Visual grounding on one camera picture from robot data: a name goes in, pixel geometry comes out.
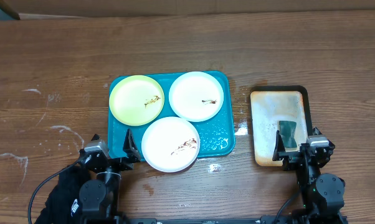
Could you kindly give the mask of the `green yellow sponge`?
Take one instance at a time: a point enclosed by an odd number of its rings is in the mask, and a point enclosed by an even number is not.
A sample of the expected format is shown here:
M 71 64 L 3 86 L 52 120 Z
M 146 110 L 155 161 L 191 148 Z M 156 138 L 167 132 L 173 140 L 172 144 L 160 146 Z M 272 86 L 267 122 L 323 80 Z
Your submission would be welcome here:
M 295 131 L 297 123 L 294 121 L 279 121 L 278 126 L 284 147 L 289 149 L 296 148 Z

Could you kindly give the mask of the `yellow plate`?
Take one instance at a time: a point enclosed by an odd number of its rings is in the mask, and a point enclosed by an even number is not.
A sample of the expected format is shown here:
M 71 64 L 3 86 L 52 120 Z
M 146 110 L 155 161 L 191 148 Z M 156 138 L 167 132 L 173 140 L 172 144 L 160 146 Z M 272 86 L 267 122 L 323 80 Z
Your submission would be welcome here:
M 133 75 L 120 80 L 109 96 L 112 115 L 129 126 L 152 122 L 164 106 L 164 91 L 151 77 Z

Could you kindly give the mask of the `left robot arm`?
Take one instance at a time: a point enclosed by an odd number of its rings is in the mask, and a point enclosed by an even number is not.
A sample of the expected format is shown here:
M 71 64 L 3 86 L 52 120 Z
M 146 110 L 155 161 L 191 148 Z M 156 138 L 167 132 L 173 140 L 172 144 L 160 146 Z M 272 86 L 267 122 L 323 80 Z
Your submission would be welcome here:
M 80 188 L 81 223 L 130 222 L 126 215 L 118 210 L 121 172 L 132 170 L 133 164 L 141 161 L 130 129 L 126 132 L 123 151 L 126 153 L 125 157 L 112 159 L 105 141 L 97 134 L 80 150 L 78 163 L 97 175 Z

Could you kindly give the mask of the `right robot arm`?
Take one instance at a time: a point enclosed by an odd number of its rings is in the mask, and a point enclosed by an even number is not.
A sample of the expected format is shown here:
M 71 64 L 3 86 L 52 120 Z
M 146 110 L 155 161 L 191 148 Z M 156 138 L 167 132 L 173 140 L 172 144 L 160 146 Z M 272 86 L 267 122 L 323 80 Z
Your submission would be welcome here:
M 347 223 L 340 210 L 344 207 L 345 181 L 334 174 L 320 172 L 331 159 L 335 145 L 317 128 L 298 151 L 287 152 L 276 132 L 273 161 L 282 161 L 284 171 L 296 172 L 299 190 L 279 209 L 274 223 Z M 301 195 L 303 208 L 281 217 L 284 208 Z

